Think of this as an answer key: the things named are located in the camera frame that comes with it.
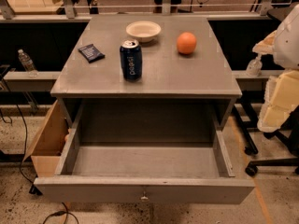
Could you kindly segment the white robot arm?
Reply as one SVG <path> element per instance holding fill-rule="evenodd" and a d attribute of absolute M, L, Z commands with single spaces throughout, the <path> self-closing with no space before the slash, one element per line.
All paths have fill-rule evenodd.
<path fill-rule="evenodd" d="M 252 51 L 271 54 L 274 63 L 284 68 L 281 75 L 271 76 L 266 82 L 264 104 L 257 123 L 260 131 L 271 133 L 299 106 L 299 5 Z"/>

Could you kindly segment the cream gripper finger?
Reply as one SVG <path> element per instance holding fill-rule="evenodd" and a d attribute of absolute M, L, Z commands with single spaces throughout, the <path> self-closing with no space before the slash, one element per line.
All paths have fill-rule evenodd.
<path fill-rule="evenodd" d="M 264 40 L 255 44 L 252 51 L 257 54 L 262 54 L 262 55 L 272 54 L 276 33 L 277 33 L 277 31 L 273 31 Z"/>
<path fill-rule="evenodd" d="M 266 82 L 264 103 L 257 127 L 265 133 L 279 129 L 299 106 L 299 72 L 288 70 L 279 77 L 271 76 Z"/>

